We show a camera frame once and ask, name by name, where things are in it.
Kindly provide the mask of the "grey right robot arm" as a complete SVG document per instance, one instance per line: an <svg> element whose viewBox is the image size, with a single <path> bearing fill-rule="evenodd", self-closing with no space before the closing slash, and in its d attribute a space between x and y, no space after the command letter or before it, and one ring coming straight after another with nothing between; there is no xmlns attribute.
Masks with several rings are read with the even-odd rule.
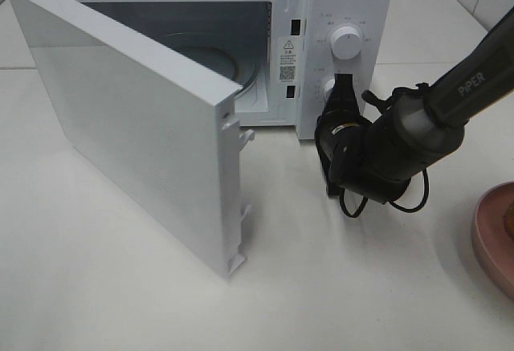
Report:
<svg viewBox="0 0 514 351"><path fill-rule="evenodd" d="M315 142L328 195L350 190L380 203L399 199L410 179L453 153L465 124L513 89L513 13L433 84L362 99L381 115L364 118L350 74L337 74L317 119Z"/></svg>

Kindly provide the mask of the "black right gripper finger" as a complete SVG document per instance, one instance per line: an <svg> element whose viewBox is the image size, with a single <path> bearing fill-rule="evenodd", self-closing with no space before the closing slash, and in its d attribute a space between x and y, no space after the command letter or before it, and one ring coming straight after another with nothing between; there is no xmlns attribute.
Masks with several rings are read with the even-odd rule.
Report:
<svg viewBox="0 0 514 351"><path fill-rule="evenodd" d="M358 114L358 103L353 88L352 74L335 74L334 85L329 91L324 107L325 112L332 111L349 112Z"/></svg>

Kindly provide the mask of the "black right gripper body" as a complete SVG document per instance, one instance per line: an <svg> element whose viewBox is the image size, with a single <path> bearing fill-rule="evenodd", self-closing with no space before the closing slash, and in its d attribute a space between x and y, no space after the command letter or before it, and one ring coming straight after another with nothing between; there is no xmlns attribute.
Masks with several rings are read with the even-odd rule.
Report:
<svg viewBox="0 0 514 351"><path fill-rule="evenodd" d="M338 110L318 118L316 149L328 196L350 190L376 202L392 202L402 195L401 182L380 178L367 166L364 136L370 125L363 116Z"/></svg>

